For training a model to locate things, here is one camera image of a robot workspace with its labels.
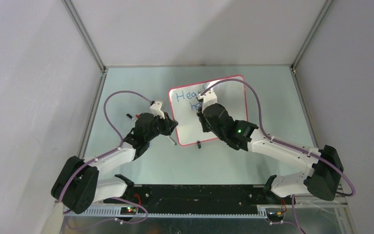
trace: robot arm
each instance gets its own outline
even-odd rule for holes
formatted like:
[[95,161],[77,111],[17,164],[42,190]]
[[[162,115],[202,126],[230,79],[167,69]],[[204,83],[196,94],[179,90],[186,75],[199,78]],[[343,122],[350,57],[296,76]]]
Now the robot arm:
[[[118,166],[139,158],[148,148],[148,143],[158,135],[169,136],[178,125],[162,111],[161,100],[152,102],[151,113],[142,113],[135,127],[124,138],[123,145],[104,154],[100,160],[81,170],[69,185],[63,203],[76,214],[84,212],[93,202],[109,197],[121,197],[127,183],[119,177],[104,178],[105,174]],[[67,160],[51,190],[51,195],[59,199],[62,189],[71,175],[84,164],[82,159],[73,156]]]
[[325,146],[323,150],[288,143],[269,134],[268,139],[262,130],[253,123],[233,120],[227,110],[217,103],[214,91],[208,91],[198,100],[202,103],[197,116],[203,132],[213,132],[220,140],[235,150],[245,150],[264,154],[286,162],[300,169],[299,173],[287,176],[271,176],[265,187],[265,193],[272,200],[292,194],[308,194],[324,200],[333,200],[340,182],[340,175],[318,161],[310,154],[320,155],[343,171],[336,150]]

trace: white wall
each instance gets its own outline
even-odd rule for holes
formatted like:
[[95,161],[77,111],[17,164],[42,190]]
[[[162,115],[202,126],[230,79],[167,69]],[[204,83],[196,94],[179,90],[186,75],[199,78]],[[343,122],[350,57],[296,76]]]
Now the white wall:
[[38,233],[100,76],[60,0],[0,0],[0,233]]
[[297,77],[319,142],[338,149],[357,189],[356,227],[374,233],[374,1],[335,1]]
[[74,0],[106,65],[291,64],[325,0]]

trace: purple tube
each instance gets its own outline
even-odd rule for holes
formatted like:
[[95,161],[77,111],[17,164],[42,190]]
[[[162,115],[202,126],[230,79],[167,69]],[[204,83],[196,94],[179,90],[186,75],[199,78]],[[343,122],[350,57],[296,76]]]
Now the purple tube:
[[97,226],[97,225],[99,225],[99,224],[101,224],[101,223],[108,222],[108,221],[119,221],[119,222],[123,222],[123,223],[127,223],[127,224],[136,224],[136,223],[141,223],[141,222],[143,222],[144,220],[146,220],[146,219],[148,218],[148,216],[149,216],[148,211],[147,211],[147,209],[146,209],[145,207],[143,207],[142,205],[139,205],[139,204],[136,204],[136,203],[133,203],[133,202],[130,202],[130,201],[124,200],[124,199],[119,198],[119,197],[111,197],[111,198],[112,198],[112,199],[115,199],[115,200],[119,200],[119,201],[125,202],[125,203],[127,203],[127,204],[130,204],[130,205],[132,205],[132,206],[135,206],[135,207],[138,207],[138,208],[142,209],[142,210],[146,213],[146,216],[145,216],[144,218],[138,220],[138,221],[135,221],[135,222],[124,221],[124,220],[121,220],[121,219],[119,219],[119,218],[106,218],[106,219],[103,219],[103,220],[101,220],[101,221],[98,221],[98,222],[96,222],[96,223],[94,223],[94,224],[91,224],[91,225],[89,225],[89,226],[87,226],[87,227],[83,227],[83,228],[74,228],[74,227],[71,227],[71,226],[69,225],[69,223],[67,222],[67,227],[68,227],[69,229],[71,229],[71,230],[74,230],[74,231],[78,231],[78,232],[80,232],[80,231],[83,231],[83,230],[87,230],[87,229],[93,228],[93,227],[95,227],[95,226]]
[[[114,96],[114,95],[117,95],[117,94],[121,94],[121,93],[129,93],[129,94],[135,94],[135,95],[138,95],[138,96],[140,96],[140,97],[142,97],[144,100],[146,100],[147,102],[151,102],[148,98],[146,98],[145,96],[143,96],[143,95],[141,95],[141,94],[139,94],[139,93],[137,93],[137,92],[134,92],[134,91],[126,91],[126,90],[123,90],[123,91],[117,91],[117,92],[114,92],[114,93],[112,93],[112,94],[110,94],[108,97],[107,97],[107,99],[105,100],[105,102],[104,102],[104,115],[105,115],[105,119],[107,120],[107,122],[111,125],[111,127],[114,129],[114,131],[118,134],[118,136],[120,137],[120,144],[119,144],[119,146],[118,147],[121,147],[122,146],[122,144],[124,143],[124,140],[123,140],[123,137],[122,137],[122,135],[120,134],[120,132],[118,131],[118,129],[111,123],[111,121],[110,121],[110,119],[108,118],[108,115],[107,115],[107,103],[108,103],[108,100],[110,100],[110,98],[112,97],[112,96]],[[82,169],[84,169],[84,167],[86,167],[87,165],[89,165],[89,164],[91,164],[91,163],[93,163],[96,159],[102,159],[102,158],[104,158],[104,157],[106,157],[106,156],[108,156],[108,155],[110,155],[110,154],[112,154],[112,153],[114,153],[114,152],[116,152],[116,151],[118,151],[118,149],[117,148],[114,148],[114,149],[112,149],[112,150],[110,150],[110,151],[108,151],[108,152],[106,152],[106,153],[103,153],[103,154],[101,154],[100,156],[98,156],[98,157],[96,157],[96,158],[93,158],[93,159],[91,159],[91,160],[89,160],[88,162],[86,162],[86,163],[84,163],[82,166],[80,166],[72,175],[71,175],[71,177],[69,178],[69,180],[67,181],[67,183],[65,184],[65,186],[64,186],[64,188],[62,189],[62,191],[61,191],[61,194],[59,195],[59,199],[58,199],[58,201],[59,202],[62,202],[62,199],[64,198],[64,195],[65,195],[65,192],[67,191],[67,188],[68,188],[68,186],[70,186],[70,184],[71,184],[71,182],[72,182],[72,180],[75,178],[75,176],[82,170]]]
[[292,212],[293,212],[293,217],[295,218],[296,222],[296,227],[299,230],[299,233],[302,233],[302,228],[300,227],[298,217],[296,216],[296,209],[295,209],[295,195],[292,195]]

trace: purple cable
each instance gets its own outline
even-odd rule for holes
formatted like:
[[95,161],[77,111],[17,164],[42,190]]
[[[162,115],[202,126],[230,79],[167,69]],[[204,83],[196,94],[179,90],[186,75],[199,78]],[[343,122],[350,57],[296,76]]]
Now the purple cable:
[[147,209],[146,209],[145,207],[143,207],[142,205],[139,205],[139,204],[137,204],[137,203],[133,203],[133,202],[130,202],[130,201],[124,200],[124,199],[119,198],[119,197],[111,197],[111,198],[112,198],[112,199],[115,199],[115,200],[119,200],[119,201],[125,202],[125,203],[130,204],[130,205],[133,205],[133,206],[136,206],[136,207],[138,207],[138,208],[141,208],[141,209],[146,213],[146,216],[145,216],[144,218],[142,218],[141,220],[138,220],[138,221],[135,221],[135,222],[124,221],[124,220],[121,220],[121,219],[119,219],[119,218],[106,218],[106,219],[103,219],[103,220],[101,220],[101,221],[98,221],[98,222],[96,222],[96,223],[94,223],[94,224],[91,224],[91,225],[89,225],[89,226],[87,226],[87,227],[83,227],[83,228],[74,228],[74,227],[71,227],[71,226],[69,225],[69,223],[67,222],[67,227],[68,227],[69,229],[71,229],[71,230],[74,230],[74,231],[80,232],[80,231],[83,231],[83,230],[86,230],[86,229],[93,228],[93,227],[95,227],[95,226],[97,226],[97,225],[99,225],[99,224],[101,224],[101,223],[108,222],[108,221],[120,221],[120,222],[128,223],[128,224],[136,224],[136,223],[141,223],[141,222],[143,222],[144,220],[146,220],[146,219],[148,218],[148,216],[149,216],[148,211],[147,211]]
[[118,134],[118,136],[120,137],[120,140],[121,140],[121,143],[119,145],[119,147],[122,146],[122,144],[124,143],[124,140],[123,140],[123,137],[121,135],[121,133],[119,132],[119,130],[111,123],[110,119],[108,118],[108,115],[107,115],[107,102],[108,100],[110,100],[110,98],[112,98],[114,95],[117,95],[117,94],[122,94],[122,93],[128,93],[128,94],[135,94],[135,95],[138,95],[142,98],[144,98],[144,100],[148,101],[149,103],[151,103],[151,100],[146,98],[145,96],[143,96],[142,94],[140,93],[137,93],[137,92],[134,92],[134,91],[129,91],[129,90],[123,90],[123,91],[117,91],[117,92],[114,92],[112,94],[110,94],[107,99],[105,100],[104,102],[104,115],[105,115],[105,119],[107,120],[107,122],[110,124],[110,126],[112,127],[112,129],[114,129],[114,131]]
[[144,98],[146,101],[148,101],[149,103],[151,102],[148,98],[146,98],[145,96],[137,93],[137,92],[134,92],[134,91],[117,91],[115,93],[112,93],[111,95],[109,95],[107,97],[107,99],[105,100],[104,102],[104,115],[105,115],[105,119],[107,120],[107,122],[111,125],[111,127],[115,130],[116,133],[118,133],[118,135],[120,136],[120,145],[117,147],[117,148],[114,148],[106,153],[103,153],[101,154],[100,156],[98,157],[95,157],[91,160],[89,160],[88,162],[84,163],[82,166],[80,166],[72,175],[71,177],[68,179],[67,183],[65,184],[64,188],[62,189],[61,191],[61,194],[59,195],[59,199],[58,199],[58,202],[62,202],[62,199],[64,198],[64,195],[65,195],[65,192],[67,191],[67,188],[70,186],[71,182],[73,181],[73,179],[75,178],[75,176],[82,170],[84,169],[84,167],[88,166],[89,164],[93,163],[96,159],[100,160],[116,151],[118,151],[118,148],[122,146],[122,144],[124,143],[124,140],[122,138],[122,135],[120,134],[120,132],[118,131],[118,129],[116,127],[114,127],[114,125],[111,123],[110,119],[108,118],[108,115],[107,115],[107,110],[106,110],[106,107],[107,107],[107,102],[108,100],[110,100],[110,98],[116,94],[120,94],[120,93],[129,93],[129,94],[135,94],[135,95],[138,95],[142,98]]
[[299,233],[302,233],[302,228],[300,227],[298,217],[296,216],[296,209],[295,209],[295,195],[292,195],[292,212],[293,212],[293,217],[295,218],[296,222],[296,227],[299,230]]
[[298,227],[296,224],[294,224],[294,223],[292,223],[292,222],[284,221],[283,223],[292,224],[292,225],[295,226],[296,228],[300,228],[300,231],[301,231],[303,234],[306,234],[306,232],[305,232],[301,227]]
[[[300,151],[302,152],[303,154],[308,154],[309,152],[303,148],[299,148],[297,146],[294,146],[292,144],[289,144],[289,143],[286,143],[286,142],[283,142],[281,140],[277,140],[277,139],[273,139],[272,140],[272,137],[266,133],[266,131],[264,130],[263,128],[263,125],[262,125],[262,106],[260,105],[260,100],[259,100],[259,96],[257,96],[256,94],[256,91],[253,89],[253,87],[250,86],[250,84],[248,84],[246,81],[243,81],[243,80],[240,80],[240,79],[234,79],[234,78],[227,78],[227,79],[223,79],[223,80],[220,80],[216,83],[214,83],[213,85],[211,85],[210,87],[208,87],[206,90],[203,91],[202,95],[205,94],[207,91],[209,91],[211,88],[213,88],[214,86],[220,84],[220,83],[223,83],[223,82],[227,82],[227,81],[237,81],[237,82],[240,82],[244,85],[246,85],[253,93],[254,97],[256,98],[256,101],[257,101],[257,108],[259,110],[259,125],[260,125],[260,130],[262,131],[263,135],[271,140],[272,142],[275,142],[275,143],[278,143],[280,145],[283,145],[285,147],[288,147],[288,148],[291,148],[291,149],[294,149],[294,150],[297,150],[297,151]],[[330,163],[329,161],[321,158],[320,156],[316,155],[316,154],[310,154],[310,156],[318,159],[319,161],[322,161],[323,163],[325,163],[326,165],[328,165],[329,167],[331,167],[333,170],[335,170],[349,185],[349,187],[351,188],[352,192],[350,194],[344,194],[344,193],[340,193],[340,192],[337,192],[337,194],[339,195],[343,195],[343,196],[354,196],[356,194],[356,190],[355,190],[355,187],[353,185],[353,183],[347,178],[347,176],[341,171],[339,170],[339,168],[337,168],[335,165],[333,165],[332,163]]]

